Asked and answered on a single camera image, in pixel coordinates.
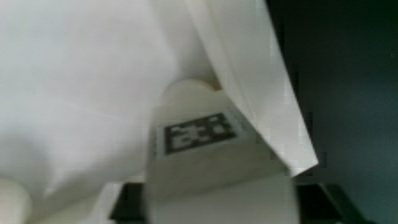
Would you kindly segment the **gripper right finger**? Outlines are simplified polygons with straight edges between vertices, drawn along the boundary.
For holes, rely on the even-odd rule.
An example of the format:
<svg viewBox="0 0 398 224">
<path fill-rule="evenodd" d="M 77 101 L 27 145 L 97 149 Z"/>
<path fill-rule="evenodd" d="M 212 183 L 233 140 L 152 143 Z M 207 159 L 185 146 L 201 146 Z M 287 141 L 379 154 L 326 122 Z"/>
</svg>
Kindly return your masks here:
<svg viewBox="0 0 398 224">
<path fill-rule="evenodd" d="M 301 224 L 372 224 L 336 184 L 297 186 Z"/>
</svg>

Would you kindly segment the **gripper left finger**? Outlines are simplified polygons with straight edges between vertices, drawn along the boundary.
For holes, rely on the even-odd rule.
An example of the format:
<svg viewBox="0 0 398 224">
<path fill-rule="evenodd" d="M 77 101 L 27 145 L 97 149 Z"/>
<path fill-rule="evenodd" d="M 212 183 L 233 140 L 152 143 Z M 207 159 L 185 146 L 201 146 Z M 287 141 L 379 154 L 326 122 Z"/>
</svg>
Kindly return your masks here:
<svg viewBox="0 0 398 224">
<path fill-rule="evenodd" d="M 123 185 L 109 216 L 116 224 L 146 224 L 143 192 L 143 183 L 127 183 Z"/>
</svg>

